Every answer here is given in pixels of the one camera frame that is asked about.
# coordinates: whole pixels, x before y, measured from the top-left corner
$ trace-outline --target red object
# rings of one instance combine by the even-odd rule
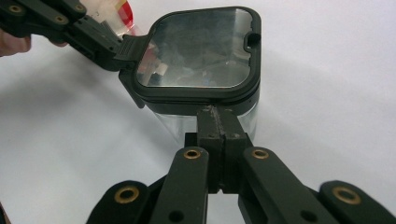
[[[134,13],[132,12],[128,2],[120,7],[119,15],[125,26],[128,27],[128,29],[132,29],[134,26]]]

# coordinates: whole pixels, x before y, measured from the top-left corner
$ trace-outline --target finger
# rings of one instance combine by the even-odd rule
[[[31,38],[17,38],[0,29],[0,56],[27,52],[32,47]]]

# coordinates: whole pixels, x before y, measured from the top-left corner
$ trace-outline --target black mount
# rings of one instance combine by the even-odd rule
[[[79,0],[0,0],[0,28],[17,36],[43,35],[67,42],[108,71],[133,69],[146,50],[146,36],[112,31],[86,15]]]
[[[381,223],[396,218],[361,189],[341,181],[319,192],[304,186],[271,150],[254,147],[231,109],[197,114],[167,176],[149,187],[125,181],[109,189],[88,224],[206,223],[207,194],[238,194],[248,224]]]
[[[109,71],[133,69],[148,38],[118,39],[85,14],[78,0],[0,0],[0,28],[6,32],[67,42]],[[319,192],[304,186],[274,152],[252,145],[231,109],[207,106],[197,120],[197,133],[186,134],[167,176],[149,187],[136,181],[115,185],[87,223],[202,224],[207,194],[221,189],[239,195],[248,224],[396,224],[382,205],[348,183],[327,182]]]

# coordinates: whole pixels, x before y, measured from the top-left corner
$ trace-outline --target transparent plastic cover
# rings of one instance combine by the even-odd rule
[[[137,70],[146,87],[231,88],[250,73],[245,36],[251,15],[242,9],[197,11],[164,18]]]

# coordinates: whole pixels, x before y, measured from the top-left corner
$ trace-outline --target white table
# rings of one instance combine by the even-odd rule
[[[396,215],[394,1],[130,1],[146,33],[178,10],[243,5],[262,16],[254,144],[308,187],[339,179]],[[178,150],[118,80],[34,36],[0,59],[0,201],[13,223],[84,223],[107,189],[165,175]],[[207,223],[243,223],[236,196],[210,196]]]

